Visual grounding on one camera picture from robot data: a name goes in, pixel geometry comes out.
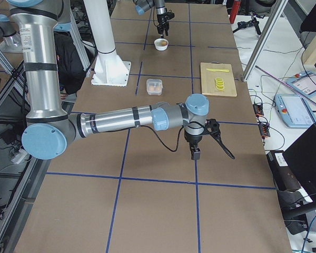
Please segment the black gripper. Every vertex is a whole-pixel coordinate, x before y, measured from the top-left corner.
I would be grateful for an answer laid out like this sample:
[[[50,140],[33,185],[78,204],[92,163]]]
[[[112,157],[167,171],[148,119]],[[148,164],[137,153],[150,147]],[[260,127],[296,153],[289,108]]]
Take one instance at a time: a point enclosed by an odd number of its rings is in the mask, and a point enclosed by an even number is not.
[[[171,10],[167,10],[166,7],[160,7],[156,9],[157,16],[157,31],[160,37],[164,37],[165,35],[169,35],[169,20],[174,18],[174,13]]]
[[[191,149],[191,159],[199,160],[201,156],[201,151],[198,148],[198,143],[202,140],[202,136],[204,135],[203,129],[193,129],[186,128],[184,130],[185,140],[189,143]]]

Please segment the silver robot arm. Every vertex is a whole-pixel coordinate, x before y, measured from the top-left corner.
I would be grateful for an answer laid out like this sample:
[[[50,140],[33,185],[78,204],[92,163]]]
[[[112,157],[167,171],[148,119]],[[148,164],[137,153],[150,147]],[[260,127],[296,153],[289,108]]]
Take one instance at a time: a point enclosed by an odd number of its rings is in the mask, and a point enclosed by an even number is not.
[[[54,28],[64,22],[70,5],[64,1],[10,1],[10,13],[19,26],[23,46],[29,103],[24,149],[33,157],[49,160],[69,144],[91,134],[116,132],[147,125],[153,131],[183,127],[191,158],[200,158],[198,143],[205,135],[209,101],[202,94],[184,103],[165,102],[102,114],[67,114],[60,101]]]
[[[157,19],[157,32],[164,38],[169,35],[170,24],[169,20],[175,17],[175,14],[172,11],[168,11],[165,7],[164,0],[138,0],[133,1],[135,4],[135,9],[139,15],[143,15],[146,11],[154,8],[156,10],[156,19]]]

